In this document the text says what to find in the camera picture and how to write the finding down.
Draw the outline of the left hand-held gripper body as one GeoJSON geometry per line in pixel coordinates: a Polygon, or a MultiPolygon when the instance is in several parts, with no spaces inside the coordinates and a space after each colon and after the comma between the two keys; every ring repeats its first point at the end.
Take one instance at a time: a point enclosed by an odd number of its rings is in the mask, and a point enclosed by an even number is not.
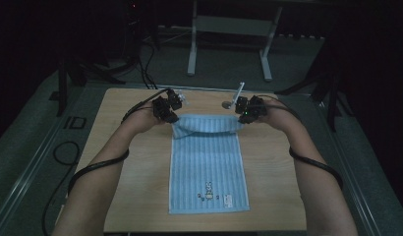
{"type": "Polygon", "coordinates": [[[165,90],[167,97],[159,96],[152,101],[153,115],[161,120],[161,115],[180,109],[186,102],[186,97],[180,90],[175,91],[172,88],[165,90]]]}

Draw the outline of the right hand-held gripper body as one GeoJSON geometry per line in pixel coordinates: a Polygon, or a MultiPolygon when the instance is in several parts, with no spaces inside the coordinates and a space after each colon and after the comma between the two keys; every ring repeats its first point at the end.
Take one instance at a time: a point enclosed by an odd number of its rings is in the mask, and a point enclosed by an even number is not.
{"type": "Polygon", "coordinates": [[[251,98],[241,96],[245,83],[240,82],[239,87],[233,95],[230,107],[235,108],[235,112],[243,117],[260,117],[267,114],[264,101],[259,96],[253,95],[251,98]]]}

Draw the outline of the blue striped towel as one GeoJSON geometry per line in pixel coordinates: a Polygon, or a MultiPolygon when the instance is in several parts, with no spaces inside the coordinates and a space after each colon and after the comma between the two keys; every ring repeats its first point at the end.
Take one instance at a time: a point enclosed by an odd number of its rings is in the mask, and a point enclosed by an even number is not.
{"type": "Polygon", "coordinates": [[[169,212],[201,214],[250,208],[233,115],[185,114],[172,125],[169,212]]]}

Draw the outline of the person's left hand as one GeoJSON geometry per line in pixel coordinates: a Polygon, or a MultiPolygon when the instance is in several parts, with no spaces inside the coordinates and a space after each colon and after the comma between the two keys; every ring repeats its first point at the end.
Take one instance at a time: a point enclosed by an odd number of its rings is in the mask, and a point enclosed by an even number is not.
{"type": "Polygon", "coordinates": [[[144,133],[152,127],[161,124],[163,124],[163,121],[153,115],[151,105],[144,105],[142,108],[139,108],[123,122],[126,129],[133,134],[144,133]]]}

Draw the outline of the person's right hand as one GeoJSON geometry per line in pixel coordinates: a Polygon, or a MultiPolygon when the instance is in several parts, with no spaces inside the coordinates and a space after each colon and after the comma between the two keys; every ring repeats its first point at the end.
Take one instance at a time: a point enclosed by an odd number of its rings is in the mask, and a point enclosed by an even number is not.
{"type": "Polygon", "coordinates": [[[270,99],[264,102],[267,114],[260,116],[259,122],[265,123],[282,132],[289,131],[298,119],[288,111],[288,108],[279,100],[270,99]]]}

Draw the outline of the black floor stand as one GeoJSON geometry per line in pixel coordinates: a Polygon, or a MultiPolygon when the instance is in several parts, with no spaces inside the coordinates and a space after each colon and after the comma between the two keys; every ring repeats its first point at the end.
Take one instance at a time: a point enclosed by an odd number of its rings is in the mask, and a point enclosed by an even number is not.
{"type": "Polygon", "coordinates": [[[130,64],[113,69],[101,69],[81,57],[64,57],[58,62],[58,89],[50,95],[50,100],[58,102],[56,116],[61,117],[68,106],[68,79],[74,86],[84,87],[87,83],[85,71],[90,71],[98,78],[110,84],[123,85],[124,82],[114,78],[114,75],[126,71],[130,64]]]}
{"type": "Polygon", "coordinates": [[[310,98],[314,102],[323,102],[328,96],[326,122],[332,132],[336,131],[335,116],[338,114],[338,91],[342,79],[342,64],[335,47],[325,42],[314,59],[305,78],[289,88],[279,90],[276,94],[289,95],[311,84],[315,84],[310,98]]]}

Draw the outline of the dark equipment rack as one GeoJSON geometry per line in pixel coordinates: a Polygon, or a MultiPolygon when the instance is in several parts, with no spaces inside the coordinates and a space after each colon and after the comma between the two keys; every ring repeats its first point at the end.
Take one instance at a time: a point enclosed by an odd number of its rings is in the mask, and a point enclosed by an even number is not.
{"type": "Polygon", "coordinates": [[[141,16],[140,7],[136,0],[123,0],[126,46],[125,59],[128,63],[135,64],[141,50],[141,16]]]}

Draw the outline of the white metal stand frame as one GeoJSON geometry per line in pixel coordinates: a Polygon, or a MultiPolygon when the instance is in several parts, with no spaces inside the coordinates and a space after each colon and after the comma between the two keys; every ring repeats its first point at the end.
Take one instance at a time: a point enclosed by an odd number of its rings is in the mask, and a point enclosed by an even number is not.
{"type": "Polygon", "coordinates": [[[273,77],[268,62],[268,53],[276,34],[282,10],[282,7],[277,7],[273,19],[267,21],[206,16],[198,13],[198,0],[193,0],[192,38],[187,75],[193,76],[196,73],[198,54],[197,34],[199,31],[203,31],[265,37],[266,45],[259,51],[259,60],[264,80],[266,82],[272,81],[273,77]]]}

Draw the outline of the grey metal floor rail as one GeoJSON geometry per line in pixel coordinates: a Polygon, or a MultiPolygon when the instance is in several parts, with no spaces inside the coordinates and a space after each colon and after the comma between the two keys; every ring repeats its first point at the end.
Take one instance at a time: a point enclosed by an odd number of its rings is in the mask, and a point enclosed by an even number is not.
{"type": "Polygon", "coordinates": [[[326,106],[322,102],[314,102],[313,106],[317,113],[318,125],[322,128],[321,133],[324,136],[323,140],[317,141],[317,149],[324,159],[340,173],[343,180],[343,194],[356,220],[358,231],[363,236],[381,236],[343,146],[326,122],[326,106]]]}
{"type": "Polygon", "coordinates": [[[36,92],[0,139],[0,236],[82,93],[81,88],[72,88],[59,113],[59,103],[48,99],[48,91],[36,92]]]}

